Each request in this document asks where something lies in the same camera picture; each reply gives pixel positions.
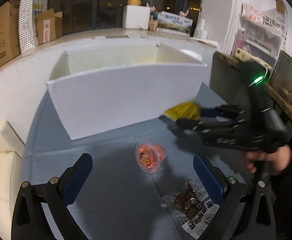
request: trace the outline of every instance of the white bottle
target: white bottle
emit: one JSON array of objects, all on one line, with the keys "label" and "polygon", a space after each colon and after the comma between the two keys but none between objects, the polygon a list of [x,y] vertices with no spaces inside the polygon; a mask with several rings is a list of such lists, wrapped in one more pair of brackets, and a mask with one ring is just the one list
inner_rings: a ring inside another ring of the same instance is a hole
[{"label": "white bottle", "polygon": [[200,19],[199,24],[197,25],[194,35],[195,38],[206,40],[207,39],[207,32],[205,31],[205,20]]}]

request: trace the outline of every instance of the orange ball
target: orange ball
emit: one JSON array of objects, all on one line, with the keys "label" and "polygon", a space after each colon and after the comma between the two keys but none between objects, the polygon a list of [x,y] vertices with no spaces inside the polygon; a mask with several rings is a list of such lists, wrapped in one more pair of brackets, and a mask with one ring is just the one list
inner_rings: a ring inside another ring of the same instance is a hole
[{"label": "orange ball", "polygon": [[141,2],[141,0],[128,0],[127,1],[127,4],[128,5],[142,5],[142,2]]}]

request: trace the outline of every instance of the blue gripper pad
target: blue gripper pad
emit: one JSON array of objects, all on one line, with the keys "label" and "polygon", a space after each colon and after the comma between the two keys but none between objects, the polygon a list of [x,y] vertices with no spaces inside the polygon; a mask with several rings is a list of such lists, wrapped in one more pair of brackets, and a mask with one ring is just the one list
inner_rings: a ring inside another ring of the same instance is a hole
[{"label": "blue gripper pad", "polygon": [[198,154],[193,158],[193,168],[213,203],[222,206],[225,201],[224,193],[226,189],[218,182],[217,178]]},{"label": "blue gripper pad", "polygon": [[74,203],[90,171],[93,168],[93,159],[89,154],[83,154],[73,167],[66,169],[67,183],[63,185],[62,201],[65,206]]}]

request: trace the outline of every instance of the green led light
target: green led light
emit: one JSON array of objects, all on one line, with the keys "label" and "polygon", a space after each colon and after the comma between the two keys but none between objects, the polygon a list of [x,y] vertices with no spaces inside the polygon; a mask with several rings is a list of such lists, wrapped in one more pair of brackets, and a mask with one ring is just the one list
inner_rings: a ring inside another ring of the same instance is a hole
[{"label": "green led light", "polygon": [[254,83],[257,84],[257,83],[258,83],[259,81],[261,81],[261,80],[262,80],[262,76],[256,78],[256,79],[254,80]]}]

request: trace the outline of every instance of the small box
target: small box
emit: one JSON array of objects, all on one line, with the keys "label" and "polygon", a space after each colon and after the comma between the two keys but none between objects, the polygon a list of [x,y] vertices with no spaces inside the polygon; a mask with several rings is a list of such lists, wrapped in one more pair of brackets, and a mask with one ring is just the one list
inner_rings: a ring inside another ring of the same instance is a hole
[{"label": "small box", "polygon": [[0,66],[21,54],[19,48],[19,1],[0,7]]},{"label": "small box", "polygon": [[38,44],[47,43],[63,36],[62,12],[47,10],[35,16]]},{"label": "small box", "polygon": [[123,13],[123,29],[148,30],[150,7],[126,5]]},{"label": "small box", "polygon": [[173,33],[183,36],[190,36],[193,20],[181,17],[177,14],[160,12],[158,13],[157,32]]}]

